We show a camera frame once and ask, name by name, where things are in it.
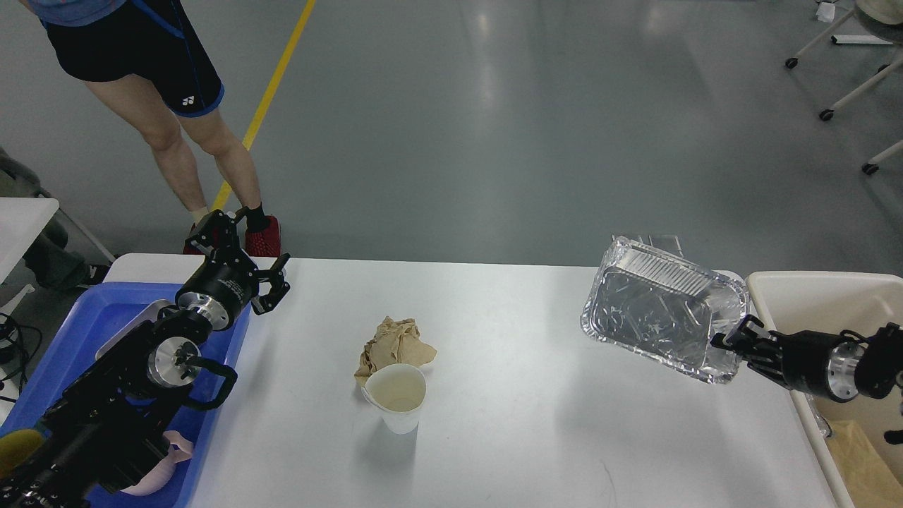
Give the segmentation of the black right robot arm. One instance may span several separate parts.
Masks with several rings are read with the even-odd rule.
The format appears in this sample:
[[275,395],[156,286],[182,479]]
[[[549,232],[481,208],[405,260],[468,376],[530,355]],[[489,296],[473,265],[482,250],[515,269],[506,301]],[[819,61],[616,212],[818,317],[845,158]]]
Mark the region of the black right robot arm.
[[870,337],[852,330],[784,334],[747,315],[731,331],[714,334],[710,344],[735,353],[782,388],[835,403],[858,396],[880,401],[901,389],[901,327],[894,322]]

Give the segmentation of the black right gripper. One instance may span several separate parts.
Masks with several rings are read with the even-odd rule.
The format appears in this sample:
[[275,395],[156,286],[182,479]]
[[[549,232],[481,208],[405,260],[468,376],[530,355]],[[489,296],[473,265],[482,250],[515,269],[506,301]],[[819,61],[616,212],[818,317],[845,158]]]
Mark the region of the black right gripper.
[[730,331],[716,332],[710,344],[745,357],[749,369],[783,389],[838,403],[860,394],[855,372],[865,348],[847,335],[810,330],[782,334],[746,315]]

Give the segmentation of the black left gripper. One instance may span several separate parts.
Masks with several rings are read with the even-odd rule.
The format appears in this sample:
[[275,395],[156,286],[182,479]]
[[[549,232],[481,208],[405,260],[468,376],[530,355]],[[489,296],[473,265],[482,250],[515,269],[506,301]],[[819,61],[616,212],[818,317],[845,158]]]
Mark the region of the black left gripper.
[[[190,279],[176,292],[178,309],[202,316],[215,332],[234,325],[236,318],[252,301],[256,315],[272,312],[289,292],[285,266],[291,258],[283,253],[269,269],[257,268],[242,250],[238,225],[246,216],[246,207],[226,213],[212,211],[193,226],[186,239],[186,254],[206,256]],[[267,293],[260,293],[267,284]]]

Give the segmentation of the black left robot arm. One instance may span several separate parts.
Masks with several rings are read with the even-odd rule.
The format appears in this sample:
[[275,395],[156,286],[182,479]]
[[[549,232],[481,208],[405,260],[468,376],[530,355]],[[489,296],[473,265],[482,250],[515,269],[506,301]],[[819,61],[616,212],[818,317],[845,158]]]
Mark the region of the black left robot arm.
[[4,507],[87,507],[88,495],[132,488],[169,452],[165,431],[181,409],[219,408],[238,373],[201,353],[213,332],[235,325],[246,306],[270,312],[290,289],[289,254],[259,269],[240,247],[249,215],[208,214],[187,238],[205,256],[174,301],[126,325],[90,367],[62,390],[21,453],[2,454]]

